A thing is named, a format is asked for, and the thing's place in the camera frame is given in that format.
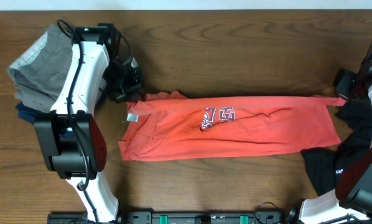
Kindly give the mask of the folded navy garment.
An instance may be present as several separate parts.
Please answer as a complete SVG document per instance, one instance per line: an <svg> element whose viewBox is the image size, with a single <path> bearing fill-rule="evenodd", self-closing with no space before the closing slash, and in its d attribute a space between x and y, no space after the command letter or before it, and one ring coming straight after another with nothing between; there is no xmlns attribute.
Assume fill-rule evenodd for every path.
<svg viewBox="0 0 372 224"><path fill-rule="evenodd" d="M34 124L37 115L42 113L42 111L25 106L22 102L18 103L15 109L17 110L18 118L31 124Z"/></svg>

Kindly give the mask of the black garment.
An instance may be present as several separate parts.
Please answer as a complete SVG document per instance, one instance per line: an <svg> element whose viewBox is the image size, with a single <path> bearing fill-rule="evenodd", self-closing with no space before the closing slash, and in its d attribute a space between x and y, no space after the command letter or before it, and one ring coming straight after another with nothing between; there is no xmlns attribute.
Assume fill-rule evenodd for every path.
<svg viewBox="0 0 372 224"><path fill-rule="evenodd" d="M335 116L344 121L352 133L333 151L327 148L304 149L306 173L321 196L336 187L342 173L365 154L372 140L372 107L369 99L347 101Z"/></svg>

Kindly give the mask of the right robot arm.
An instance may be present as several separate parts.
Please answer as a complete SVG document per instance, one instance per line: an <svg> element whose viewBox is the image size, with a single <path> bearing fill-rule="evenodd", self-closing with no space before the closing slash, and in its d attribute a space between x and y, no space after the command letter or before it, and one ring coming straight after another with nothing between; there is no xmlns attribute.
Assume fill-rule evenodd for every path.
<svg viewBox="0 0 372 224"><path fill-rule="evenodd" d="M285 223L372 223L372 41L359 71L340 70L334 86L346 101L336 116L353 132L337 151L301 152L319 196L291 208Z"/></svg>

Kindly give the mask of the folded grey shorts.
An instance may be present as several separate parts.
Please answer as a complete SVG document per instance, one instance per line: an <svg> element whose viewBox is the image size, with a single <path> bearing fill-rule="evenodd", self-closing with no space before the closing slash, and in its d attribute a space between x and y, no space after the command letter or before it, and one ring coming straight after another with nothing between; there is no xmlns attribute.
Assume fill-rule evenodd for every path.
<svg viewBox="0 0 372 224"><path fill-rule="evenodd" d="M72 61L70 39L51 24L45 33L7 68L17 89L15 98L48 113L64 86Z"/></svg>

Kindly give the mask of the red printed t-shirt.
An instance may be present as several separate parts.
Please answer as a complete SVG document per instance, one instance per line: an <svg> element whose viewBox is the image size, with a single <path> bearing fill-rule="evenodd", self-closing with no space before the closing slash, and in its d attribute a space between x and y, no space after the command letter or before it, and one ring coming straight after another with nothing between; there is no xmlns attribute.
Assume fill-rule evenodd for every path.
<svg viewBox="0 0 372 224"><path fill-rule="evenodd" d="M124 160L168 161L289 154L336 145L328 112L342 98L234 96L191 99L175 91L128 103Z"/></svg>

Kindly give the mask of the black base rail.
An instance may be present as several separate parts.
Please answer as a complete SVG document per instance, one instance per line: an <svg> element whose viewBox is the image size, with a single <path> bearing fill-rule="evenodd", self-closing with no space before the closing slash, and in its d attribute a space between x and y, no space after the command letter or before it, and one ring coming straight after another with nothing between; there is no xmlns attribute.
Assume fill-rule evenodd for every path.
<svg viewBox="0 0 372 224"><path fill-rule="evenodd" d="M296 208L284 213L277 207L258 208L253 212L226 213L159 213L151 211L129 212L121 214L109 224L298 224Z"/></svg>

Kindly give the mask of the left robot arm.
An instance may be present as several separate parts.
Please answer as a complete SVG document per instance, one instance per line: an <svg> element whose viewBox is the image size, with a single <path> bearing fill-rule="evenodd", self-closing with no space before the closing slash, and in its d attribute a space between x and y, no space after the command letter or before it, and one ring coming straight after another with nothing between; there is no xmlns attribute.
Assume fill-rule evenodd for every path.
<svg viewBox="0 0 372 224"><path fill-rule="evenodd" d="M72 62L59 97L48 113L37 115L34 128L47 169L77 191L86 212L53 214L47 221L121 223L119 200L103 172L107 147L94 113L105 98L137 102L142 72L131 55L121 58L126 38L114 24L73 28L59 19L57 25L71 40Z"/></svg>

